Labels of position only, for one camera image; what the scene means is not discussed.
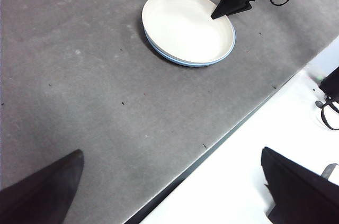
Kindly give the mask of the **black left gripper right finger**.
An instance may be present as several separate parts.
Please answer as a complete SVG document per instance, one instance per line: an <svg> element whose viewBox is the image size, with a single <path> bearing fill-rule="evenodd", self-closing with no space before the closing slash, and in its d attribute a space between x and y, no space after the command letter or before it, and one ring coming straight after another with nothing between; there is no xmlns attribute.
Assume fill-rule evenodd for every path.
<svg viewBox="0 0 339 224"><path fill-rule="evenodd" d="M261 166L275 203L272 223L338 223L338 185L269 147Z"/></svg>

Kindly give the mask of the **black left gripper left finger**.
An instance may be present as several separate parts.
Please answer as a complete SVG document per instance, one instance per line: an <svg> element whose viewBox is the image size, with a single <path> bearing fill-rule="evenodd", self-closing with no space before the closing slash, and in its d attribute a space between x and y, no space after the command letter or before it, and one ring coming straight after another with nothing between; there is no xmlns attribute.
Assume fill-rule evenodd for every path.
<svg viewBox="0 0 339 224"><path fill-rule="evenodd" d="M83 168L78 149L1 190L1 223L63 223Z"/></svg>

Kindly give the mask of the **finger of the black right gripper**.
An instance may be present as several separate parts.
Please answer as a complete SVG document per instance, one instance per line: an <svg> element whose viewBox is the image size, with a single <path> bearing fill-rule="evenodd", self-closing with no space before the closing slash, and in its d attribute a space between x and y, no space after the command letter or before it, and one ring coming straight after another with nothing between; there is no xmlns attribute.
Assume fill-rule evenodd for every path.
<svg viewBox="0 0 339 224"><path fill-rule="evenodd" d="M228 15L234 15L234 14L238 14L244 11L248 11L252 8L251 4L249 2L246 2L243 4L243 6L232 10L231 12L228 13Z"/></svg>
<svg viewBox="0 0 339 224"><path fill-rule="evenodd" d="M217 7L212 12L211 18L214 20L224 15L230 16L228 15L229 12L243 6L246 2L248 2L248 0L220 0Z"/></svg>

